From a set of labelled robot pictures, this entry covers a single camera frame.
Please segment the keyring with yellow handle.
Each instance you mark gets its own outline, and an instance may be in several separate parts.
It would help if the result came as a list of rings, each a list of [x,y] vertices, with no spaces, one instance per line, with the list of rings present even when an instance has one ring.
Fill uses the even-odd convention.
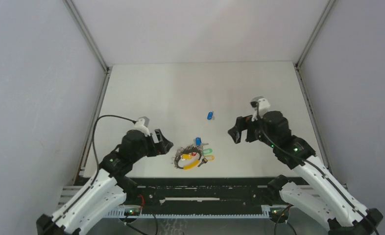
[[[172,163],[176,169],[190,170],[202,162],[203,148],[197,145],[189,145],[187,147],[179,148],[174,157]]]

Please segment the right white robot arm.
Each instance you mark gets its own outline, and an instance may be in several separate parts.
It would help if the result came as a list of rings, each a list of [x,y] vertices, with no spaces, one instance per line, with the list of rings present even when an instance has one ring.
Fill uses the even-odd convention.
[[[328,171],[315,150],[302,138],[292,134],[288,120],[279,111],[264,115],[238,117],[228,130],[234,143],[261,141],[272,148],[275,157],[307,182],[318,194],[314,197],[295,182],[279,175],[268,184],[268,200],[283,201],[297,207],[318,222],[330,235],[378,234],[383,219],[377,208],[367,208],[352,196]]]

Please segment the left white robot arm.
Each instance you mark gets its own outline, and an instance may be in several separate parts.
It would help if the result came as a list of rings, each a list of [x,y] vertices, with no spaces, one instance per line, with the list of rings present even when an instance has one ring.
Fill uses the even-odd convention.
[[[157,142],[139,130],[129,130],[99,163],[96,173],[61,208],[36,221],[39,235],[85,235],[109,211],[123,203],[134,203],[139,195],[135,181],[127,177],[143,157],[167,154],[173,142],[160,129]]]

